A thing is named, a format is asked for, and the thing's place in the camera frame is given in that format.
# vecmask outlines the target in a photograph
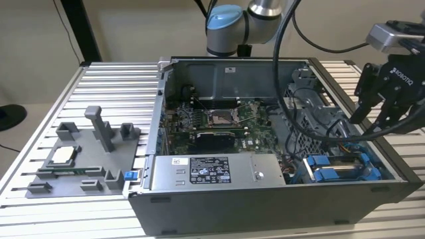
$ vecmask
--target blue latch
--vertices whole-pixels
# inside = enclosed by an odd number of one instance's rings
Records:
[[[326,155],[310,155],[306,158],[308,165],[322,167],[329,166],[330,162]]]
[[[370,163],[370,159],[369,159],[368,155],[365,153],[362,153],[360,156],[361,156],[361,160],[362,160],[365,166],[368,166],[368,164]]]
[[[362,178],[366,181],[380,180],[381,179],[381,173],[380,173],[378,169],[377,168],[372,168],[370,172],[369,172],[369,175],[368,176],[362,176]]]
[[[314,173],[316,182],[326,182],[329,180],[340,179],[340,176],[333,168],[324,168]]]
[[[128,171],[124,173],[124,180],[125,181],[137,181],[138,172]]]

